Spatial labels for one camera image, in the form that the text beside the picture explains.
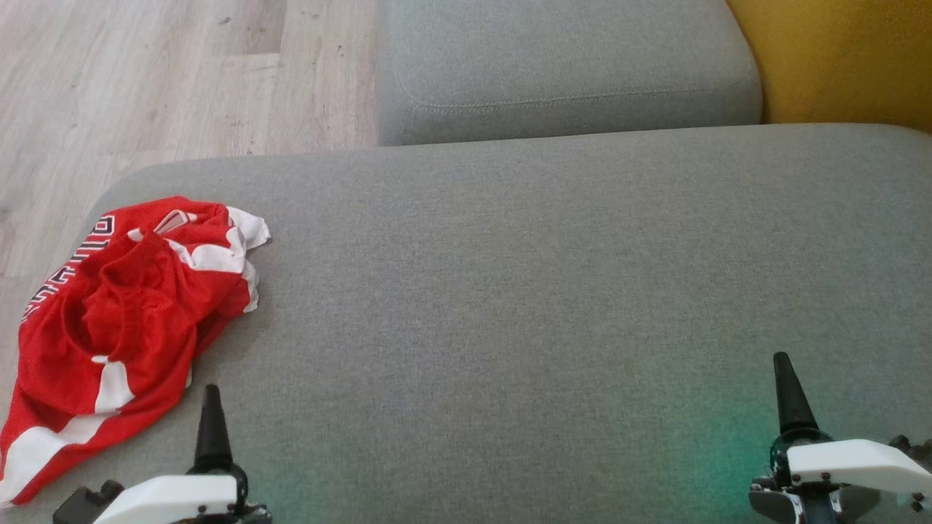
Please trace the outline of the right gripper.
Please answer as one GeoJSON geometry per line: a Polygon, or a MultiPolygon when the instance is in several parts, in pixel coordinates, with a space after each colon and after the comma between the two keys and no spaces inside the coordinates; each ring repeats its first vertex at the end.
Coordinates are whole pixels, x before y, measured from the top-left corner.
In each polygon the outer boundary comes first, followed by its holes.
{"type": "Polygon", "coordinates": [[[750,507],[776,523],[855,523],[892,493],[916,513],[930,511],[930,443],[899,435],[888,444],[821,434],[785,352],[773,355],[780,437],[768,475],[752,480],[750,507]]]}

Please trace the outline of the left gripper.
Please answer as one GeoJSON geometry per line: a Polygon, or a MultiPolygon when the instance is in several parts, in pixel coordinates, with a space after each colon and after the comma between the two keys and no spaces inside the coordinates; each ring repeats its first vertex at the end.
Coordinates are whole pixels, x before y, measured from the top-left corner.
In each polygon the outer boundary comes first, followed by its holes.
{"type": "Polygon", "coordinates": [[[248,478],[234,464],[215,384],[204,388],[194,467],[186,475],[160,475],[122,491],[94,523],[272,523],[265,504],[247,501],[248,478]]]}

